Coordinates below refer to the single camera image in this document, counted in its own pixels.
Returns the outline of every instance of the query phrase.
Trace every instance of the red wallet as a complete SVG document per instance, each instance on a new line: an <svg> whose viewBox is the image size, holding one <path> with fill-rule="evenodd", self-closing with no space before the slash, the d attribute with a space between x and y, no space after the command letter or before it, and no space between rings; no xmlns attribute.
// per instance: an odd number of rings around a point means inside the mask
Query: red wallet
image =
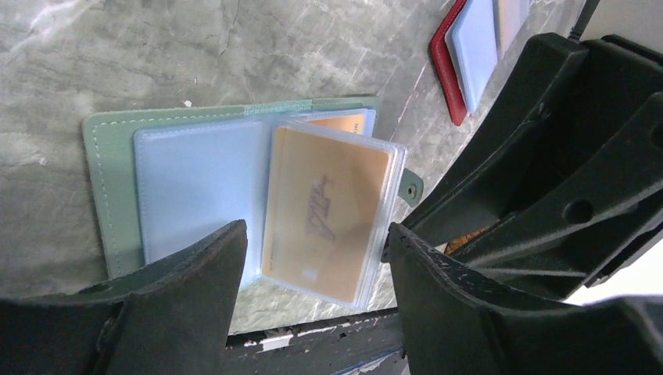
<svg viewBox="0 0 663 375"><path fill-rule="evenodd" d="M454 20L456 20L458 14L463 10L466 2L467 0L456 0L449 13L444 17L442 24L439 25L439 29L437 29L430 44L433 65L435 65L439 82L442 84L451 121L457 127L463 123L463 119L468 114L468 109L465 107L461 87L458 85L458 78L456 77L456 72L453 70L451 55L444 41L444 35L451 25L453 25Z"/></svg>

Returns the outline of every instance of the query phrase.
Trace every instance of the beige card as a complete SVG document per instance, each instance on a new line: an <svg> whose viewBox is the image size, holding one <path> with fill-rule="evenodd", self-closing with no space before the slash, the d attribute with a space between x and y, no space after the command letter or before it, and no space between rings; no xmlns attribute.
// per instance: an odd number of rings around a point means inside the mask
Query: beige card
<svg viewBox="0 0 663 375"><path fill-rule="evenodd" d="M314 123L331 129L343 130L355 134L363 134L366 125L366 116L363 114L347 115L339 117L330 117L327 119L307 120L308 123Z"/></svg>
<svg viewBox="0 0 663 375"><path fill-rule="evenodd" d="M388 167L385 151L278 128L263 274L355 302Z"/></svg>

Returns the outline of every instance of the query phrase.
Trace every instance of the table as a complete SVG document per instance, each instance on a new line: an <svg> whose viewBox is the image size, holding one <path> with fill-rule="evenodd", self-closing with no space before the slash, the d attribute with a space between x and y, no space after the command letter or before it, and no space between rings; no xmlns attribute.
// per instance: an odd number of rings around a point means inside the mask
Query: table
<svg viewBox="0 0 663 375"><path fill-rule="evenodd" d="M428 58L449 0L0 0L0 295L105 280L81 121L102 111L377 93L375 137L404 143L425 194L467 144L534 34L583 0L535 0L477 113L455 127ZM398 202L393 219L409 209ZM396 304L388 265L370 310ZM260 284L231 333L357 313Z"/></svg>

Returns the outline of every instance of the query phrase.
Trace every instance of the marble surface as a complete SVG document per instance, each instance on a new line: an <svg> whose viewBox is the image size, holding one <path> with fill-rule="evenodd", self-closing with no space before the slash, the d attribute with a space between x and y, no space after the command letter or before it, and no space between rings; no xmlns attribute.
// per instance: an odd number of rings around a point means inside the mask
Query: marble surface
<svg viewBox="0 0 663 375"><path fill-rule="evenodd" d="M538 0L478 112L452 125L428 58L448 0L0 0L0 295L106 278L81 121L101 111L377 93L375 136L409 147L434 187L476 131L527 38L567 34L582 0ZM401 202L394 220L408 214ZM394 306L389 267L370 309ZM357 313L258 284L232 332Z"/></svg>

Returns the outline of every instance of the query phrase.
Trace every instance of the logo on card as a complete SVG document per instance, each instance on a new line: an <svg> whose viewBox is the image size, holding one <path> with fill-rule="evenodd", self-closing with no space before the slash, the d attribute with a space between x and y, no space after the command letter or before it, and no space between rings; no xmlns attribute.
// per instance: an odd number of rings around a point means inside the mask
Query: logo on card
<svg viewBox="0 0 663 375"><path fill-rule="evenodd" d="M330 199L324 196L324 186L328 182L327 176L322 176L320 180L313 182L309 197L309 209L306 215L306 233L316 234L327 241L333 242L336 236L325 222L331 204Z"/></svg>

